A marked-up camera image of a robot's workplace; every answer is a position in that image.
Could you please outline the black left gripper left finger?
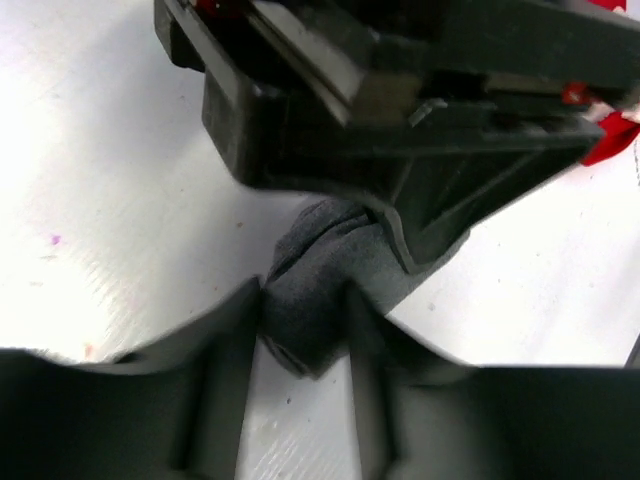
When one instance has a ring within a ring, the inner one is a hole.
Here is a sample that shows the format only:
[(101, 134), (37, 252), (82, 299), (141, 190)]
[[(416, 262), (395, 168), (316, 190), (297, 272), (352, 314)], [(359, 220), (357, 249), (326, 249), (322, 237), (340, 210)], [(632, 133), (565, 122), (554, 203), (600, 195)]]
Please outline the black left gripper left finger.
[(232, 479), (260, 284), (108, 363), (1, 353), (5, 479)]

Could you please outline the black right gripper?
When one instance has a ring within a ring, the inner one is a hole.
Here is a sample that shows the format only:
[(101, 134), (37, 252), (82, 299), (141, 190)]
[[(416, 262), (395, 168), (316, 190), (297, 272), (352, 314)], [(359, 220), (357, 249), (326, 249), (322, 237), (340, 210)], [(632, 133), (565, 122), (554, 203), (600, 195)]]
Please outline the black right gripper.
[(639, 97), (639, 22), (589, 1), (158, 1), (231, 175), (376, 208), (404, 270), (577, 164)]

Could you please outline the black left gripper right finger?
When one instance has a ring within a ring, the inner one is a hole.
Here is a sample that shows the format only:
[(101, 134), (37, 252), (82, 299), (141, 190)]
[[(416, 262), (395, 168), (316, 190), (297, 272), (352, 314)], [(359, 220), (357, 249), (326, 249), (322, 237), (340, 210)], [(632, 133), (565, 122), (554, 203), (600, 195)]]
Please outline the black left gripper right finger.
[(450, 361), (343, 297), (366, 479), (635, 479), (639, 373)]

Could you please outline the grey sock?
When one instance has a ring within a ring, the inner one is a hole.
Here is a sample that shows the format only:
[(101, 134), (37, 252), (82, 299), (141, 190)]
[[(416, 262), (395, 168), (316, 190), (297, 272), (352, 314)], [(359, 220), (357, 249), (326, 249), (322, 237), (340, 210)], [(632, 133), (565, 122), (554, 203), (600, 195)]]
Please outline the grey sock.
[(263, 341), (285, 369), (318, 378), (340, 356), (346, 282), (355, 281), (388, 313), (460, 247), (455, 243), (426, 271), (408, 274), (365, 208), (335, 198), (307, 200), (275, 246), (263, 286)]

